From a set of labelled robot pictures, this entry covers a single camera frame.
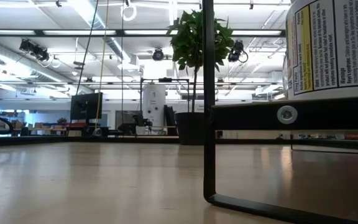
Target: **camera mounted on ceiling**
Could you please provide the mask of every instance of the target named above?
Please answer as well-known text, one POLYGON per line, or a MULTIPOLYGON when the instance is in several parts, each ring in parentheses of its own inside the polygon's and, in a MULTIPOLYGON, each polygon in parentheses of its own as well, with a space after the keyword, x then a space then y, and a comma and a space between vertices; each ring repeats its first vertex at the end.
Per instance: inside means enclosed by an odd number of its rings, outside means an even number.
POLYGON ((22 40, 19 50, 23 51, 25 54, 30 53, 31 56, 34 56, 40 62, 47 62, 49 60, 48 49, 41 48, 39 45, 35 45, 29 40, 22 40))
POLYGON ((229 62, 239 61, 241 63, 246 63, 248 61, 248 54, 247 54, 247 52, 244 51, 244 44, 242 43, 241 40, 240 41, 236 40, 236 43, 234 43, 232 49, 230 50, 228 59, 229 59, 229 62), (240 60, 242 53, 247 55, 247 60, 245 60, 245 61, 240 60))
POLYGON ((153 53, 153 60, 159 62, 163 59, 164 59, 164 53, 162 52, 162 49, 161 48, 155 49, 155 51, 153 53))

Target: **metal frame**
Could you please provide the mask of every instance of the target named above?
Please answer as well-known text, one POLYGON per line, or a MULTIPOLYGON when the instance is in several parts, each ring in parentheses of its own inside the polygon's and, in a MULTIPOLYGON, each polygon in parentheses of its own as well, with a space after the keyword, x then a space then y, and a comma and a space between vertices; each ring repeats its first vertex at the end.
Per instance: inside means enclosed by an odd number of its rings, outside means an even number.
MULTIPOLYGON (((21 31, 21 30, 31 30, 34 34, 10 34, 5 32, 0 34, 0 37, 104 37, 104 34, 46 34, 45 31, 56 31, 56 32, 87 32, 89 29, 0 29, 4 31, 21 31)), ((166 35, 166 32, 161 34, 126 34, 125 31, 168 31, 167 29, 108 29, 107 32, 114 31, 115 34, 107 34, 106 37, 172 37, 173 34, 166 35)), ((234 29, 234 31, 249 31, 249 32, 268 32, 268 31, 280 31, 278 35, 255 35, 255 34, 245 34, 245 35, 232 35, 233 37, 285 37, 286 31, 280 29, 234 29)))
POLYGON ((181 81, 187 82, 187 112, 190 111, 190 81, 188 78, 169 78, 169 79, 164 79, 164 78, 141 78, 140 79, 140 111, 143 110, 143 82, 145 81, 159 81, 159 83, 171 83, 171 82, 177 82, 178 85, 181 85, 181 81))
POLYGON ((326 215, 283 208, 216 193, 215 130, 358 130, 358 98, 326 101, 283 101, 248 105, 214 106, 214 2, 203 0, 204 59, 204 198, 209 203, 232 210, 261 215, 291 223, 358 223, 326 215), (292 124, 279 122, 277 112, 290 105, 298 110, 292 124))

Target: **white cylindrical tank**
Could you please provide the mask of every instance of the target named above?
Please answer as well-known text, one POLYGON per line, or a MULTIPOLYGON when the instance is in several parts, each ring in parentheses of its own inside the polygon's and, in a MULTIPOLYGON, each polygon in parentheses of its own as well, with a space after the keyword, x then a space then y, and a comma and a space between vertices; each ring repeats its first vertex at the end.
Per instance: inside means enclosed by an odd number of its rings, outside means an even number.
POLYGON ((287 14, 288 99, 358 96, 358 1, 292 2, 287 14))
POLYGON ((153 126, 164 126, 164 105, 165 85, 151 83, 143 92, 143 118, 153 122, 153 126))

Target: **ceiling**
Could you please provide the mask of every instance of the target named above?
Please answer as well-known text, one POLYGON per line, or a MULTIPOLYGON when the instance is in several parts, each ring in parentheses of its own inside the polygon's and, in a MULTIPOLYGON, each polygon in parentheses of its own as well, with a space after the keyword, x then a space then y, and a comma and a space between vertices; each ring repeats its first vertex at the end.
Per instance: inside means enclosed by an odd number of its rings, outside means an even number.
MULTIPOLYGON (((55 1, 48 0, 0 0, 0 29, 89 29, 90 26, 83 16, 72 7, 73 1, 76 2, 76 0, 60 1, 62 7, 57 7, 55 1)), ((110 6, 107 7, 107 1, 100 0, 98 15, 105 20, 107 9, 109 10, 106 22, 108 29, 166 29, 170 25, 170 1, 172 0, 132 0, 131 4, 136 6, 137 14, 133 20, 124 21, 121 17, 122 1, 111 0, 110 6)), ((198 0, 177 0, 178 6, 175 11, 177 16, 180 17, 183 11, 198 10, 198 2, 198 0)), ((228 20, 228 25, 232 29, 285 29, 286 9, 290 0, 254 0, 253 10, 249 9, 249 3, 244 2, 248 1, 215 0, 215 16, 228 20)), ((131 11, 132 9, 126 9, 125 15, 131 16, 131 11)), ((23 56, 23 52, 19 50, 22 39, 29 39, 34 44, 48 48, 51 58, 53 56, 58 58, 41 63, 44 67, 47 66, 47 69, 70 80, 79 79, 79 75, 74 76, 72 73, 77 71, 74 69, 73 62, 75 60, 82 62, 88 43, 87 37, 78 38, 77 50, 74 37, 0 37, 0 46, 23 56)), ((286 51, 284 38, 236 37, 234 39, 243 42, 249 54, 249 61, 247 63, 224 61, 220 72, 215 73, 216 78, 224 78, 225 82, 250 80, 272 82, 272 71, 282 71, 286 51)), ((156 48, 162 48, 165 55, 172 54, 170 37, 117 37, 115 40, 127 54, 138 56, 144 78, 162 78, 173 69, 170 60, 154 62, 151 59, 152 52, 156 48)), ((103 70, 103 81, 106 82, 120 81, 125 77, 126 82, 140 80, 140 72, 121 70, 118 67, 121 61, 108 45, 104 46, 102 38, 90 38, 88 53, 83 78, 98 80, 95 77, 99 77, 103 70)), ((32 56, 23 57, 33 61, 34 68, 41 66, 32 56)), ((188 73, 189 75, 185 71, 180 71, 178 77, 192 80, 193 71, 189 70, 188 73)), ((201 69, 198 75, 199 82, 202 82, 202 76, 201 69)))

